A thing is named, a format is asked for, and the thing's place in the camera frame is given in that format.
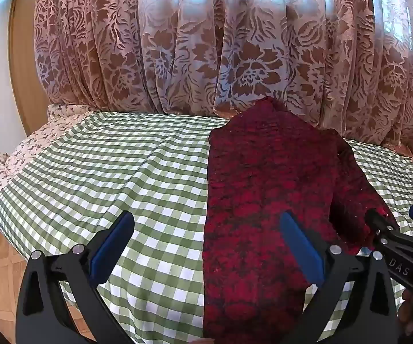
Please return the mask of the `dark red patterned sweater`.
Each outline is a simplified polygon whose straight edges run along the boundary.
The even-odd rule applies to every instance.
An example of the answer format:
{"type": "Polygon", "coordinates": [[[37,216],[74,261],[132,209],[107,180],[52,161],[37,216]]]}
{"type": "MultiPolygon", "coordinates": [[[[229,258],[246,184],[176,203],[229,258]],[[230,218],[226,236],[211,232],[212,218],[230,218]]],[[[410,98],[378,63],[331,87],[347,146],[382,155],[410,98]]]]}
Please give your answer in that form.
{"type": "Polygon", "coordinates": [[[350,254],[371,246],[365,221],[389,207],[334,130],[260,99],[210,134],[203,332],[215,343],[276,343],[302,314],[308,282],[280,233],[291,212],[350,254]]]}

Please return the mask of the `green white checkered bedsheet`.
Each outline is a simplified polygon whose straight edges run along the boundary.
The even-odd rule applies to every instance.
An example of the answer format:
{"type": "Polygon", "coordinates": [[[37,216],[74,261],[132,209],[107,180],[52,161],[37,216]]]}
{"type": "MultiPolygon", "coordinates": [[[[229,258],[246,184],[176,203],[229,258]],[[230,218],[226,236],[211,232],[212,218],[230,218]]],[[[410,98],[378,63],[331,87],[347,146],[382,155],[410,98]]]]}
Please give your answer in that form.
{"type": "MultiPolygon", "coordinates": [[[[36,250],[62,255],[76,244],[86,245],[121,212],[130,212],[133,235],[98,293],[131,343],[203,338],[210,134],[229,121],[91,114],[2,190],[0,230],[29,260],[36,250]]],[[[413,161],[387,148],[345,142],[389,207],[395,218],[391,225],[413,237],[413,161]]],[[[335,332],[353,286],[345,284],[321,339],[335,332]]],[[[80,334],[92,339],[69,284],[60,287],[80,334]]]]}

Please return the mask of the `floral patterned mattress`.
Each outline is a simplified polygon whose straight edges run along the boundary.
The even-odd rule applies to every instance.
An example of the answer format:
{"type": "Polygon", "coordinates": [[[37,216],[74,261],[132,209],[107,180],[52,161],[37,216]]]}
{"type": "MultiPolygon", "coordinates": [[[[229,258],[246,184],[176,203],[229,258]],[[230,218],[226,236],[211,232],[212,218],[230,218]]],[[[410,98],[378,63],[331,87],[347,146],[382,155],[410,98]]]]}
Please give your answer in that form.
{"type": "Polygon", "coordinates": [[[22,140],[13,153],[0,153],[0,193],[26,164],[94,111],[81,105],[48,106],[45,125],[22,140]]]}

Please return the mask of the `brown floral curtain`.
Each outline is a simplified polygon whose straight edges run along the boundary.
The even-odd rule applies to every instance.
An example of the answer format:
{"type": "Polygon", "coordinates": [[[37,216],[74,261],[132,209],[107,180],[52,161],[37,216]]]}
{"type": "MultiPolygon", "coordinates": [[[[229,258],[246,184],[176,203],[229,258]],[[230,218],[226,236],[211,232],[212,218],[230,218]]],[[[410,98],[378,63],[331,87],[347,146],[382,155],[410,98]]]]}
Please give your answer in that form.
{"type": "Polygon", "coordinates": [[[413,155],[413,0],[36,0],[53,103],[230,118],[258,99],[413,155]]]}

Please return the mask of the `wooden door frame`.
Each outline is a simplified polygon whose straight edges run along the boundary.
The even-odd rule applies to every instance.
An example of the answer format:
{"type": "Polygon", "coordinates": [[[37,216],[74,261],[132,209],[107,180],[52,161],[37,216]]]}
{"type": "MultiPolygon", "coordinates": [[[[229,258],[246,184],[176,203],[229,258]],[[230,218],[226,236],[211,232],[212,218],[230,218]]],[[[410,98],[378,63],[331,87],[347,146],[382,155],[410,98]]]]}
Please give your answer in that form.
{"type": "Polygon", "coordinates": [[[35,0],[12,0],[9,12],[9,73],[24,131],[32,134],[48,121],[48,97],[38,79],[34,56],[35,0]]]}

